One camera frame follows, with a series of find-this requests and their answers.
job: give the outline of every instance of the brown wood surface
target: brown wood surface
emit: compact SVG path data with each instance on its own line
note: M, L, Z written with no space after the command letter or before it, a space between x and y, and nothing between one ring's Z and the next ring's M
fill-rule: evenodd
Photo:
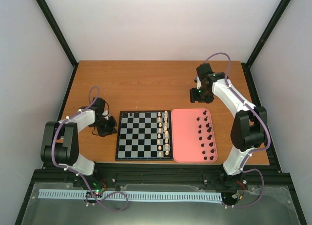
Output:
M196 87L195 69L201 61L80 61L66 103L63 118L88 104L92 86L100 87L100 97L110 106L110 114L118 123L121 110L173 110L177 108L207 108L212 116L218 159L223 163L232 148L230 131L233 116L215 97L211 104L190 103L189 90ZM211 61L214 72L226 71L226 61ZM239 92L250 99L239 61L233 61L229 77ZM80 152L95 162L116 162L117 135L105 138L93 136L93 129L79 133ZM171 163L175 161L117 161L118 163ZM248 164L269 164L265 151L257 152Z

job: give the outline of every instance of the purple cable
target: purple cable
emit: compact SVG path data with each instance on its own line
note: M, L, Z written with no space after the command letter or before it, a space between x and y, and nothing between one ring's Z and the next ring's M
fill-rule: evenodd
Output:
M94 88L97 88L97 95L96 95L96 97L93 99L93 101L90 102L90 100L91 100L91 99L90 99L90 97L91 97L91 92L93 91ZM84 111L86 111L88 108L90 108L90 107L94 104L94 102L96 101L96 99L98 98L98 96L99 96L99 87L98 87L98 86L93 86L93 87L91 88L90 92L89 92L89 102L90 102L90 104L89 104L86 108L84 108L83 110L78 111L77 113L75 113L75 114L73 114L72 116L70 116L69 119L74 118L76 115L79 115L79 114L83 113ZM67 121L69 121L69 120L68 120L68 119L64 119L64 120L59 124L58 128L57 128L56 131L55 131L55 135L54 135L54 137L53 137L52 146L51 146L51 158L52 158L52 162L53 162L53 165L56 166L56 167L58 167L58 168L66 168L66 166L59 165L59 164L57 164L57 162L55 161L55 145L56 145L56 141L57 141L59 132L60 132L62 126L63 126ZM73 172L73 173L75 173L75 174L77 174L77 172L75 172L74 170L72 170L72 169L70 169L70 168L69 168L68 170L71 171L71 172ZM86 178L85 178L82 174L80 174L80 173L78 173L78 175L79 175L79 176L82 178L82 180L85 182L87 188L89 189L91 195L93 196L93 198L95 199L95 201L97 202L97 204L99 204L100 206L102 206L104 209L106 209L106 210L108 210L108 211L111 211L111 212L119 212L119 211L124 210L124 209L128 206L129 200L128 200L127 195L126 195L124 192L120 192L120 191L110 193L110 194L108 194L106 197L104 197L103 199L101 199L101 200L99 201L99 200L97 199L96 195L93 193L91 187L89 186L89 184L88 184ZM114 194L117 194L117 193L122 194L122 195L125 197L125 199L126 199L126 205L125 205L123 208L118 209L118 210L112 210L112 209L110 209L110 208L107 208L106 206L104 206L104 205L101 203L101 202L104 201L105 199L107 199L107 198L109 198L110 196L112 196L112 195L114 195Z
M228 86L228 88L233 92L233 94L242 102L244 103L245 101L238 95L238 93L229 86L229 82L228 82L228 74L229 74L229 71L230 71L230 68L231 68L231 58L228 54L226 53L222 53L222 52L219 52L219 53L214 53L212 54L211 56L209 56L205 61L204 63L206 63L210 58L216 56L216 55L225 55L228 60L229 60L229 64L228 64L228 68L226 70L226 73L225 73L225 76L224 76L224 81L226 83L226 85ZM265 134L267 135L267 138L268 138L268 143L267 145L264 147L264 148L258 148L258 149L253 149L251 151L249 151L249 154L252 154L253 152L257 152L257 151L264 151L264 150L267 150L270 145L271 145L271 137L270 137L270 133L269 133L269 130L267 128L267 126L265 125L265 123L263 122L263 120L260 118L260 116L248 105L248 104L244 104L251 112L252 114L258 119L258 121L260 122L260 124L262 125L264 131L265 131ZM249 155L246 155L245 158L243 159L241 165L239 166L239 168L242 168L244 163L246 162L246 160L248 159ZM257 203L263 196L263 193L264 193L264 179L263 179L263 176L260 172L260 170L258 169L251 169L251 170L242 170L243 173L249 173L249 172L252 172L252 171L257 171L259 174L260 174L260 177L261 177L261 182L262 182L262 191L261 191L261 194L260 196L257 198L257 200L255 200L254 202L248 204L248 205L242 205L242 206L235 206L235 208L245 208L245 207L248 207L248 206L251 206L255 203Z

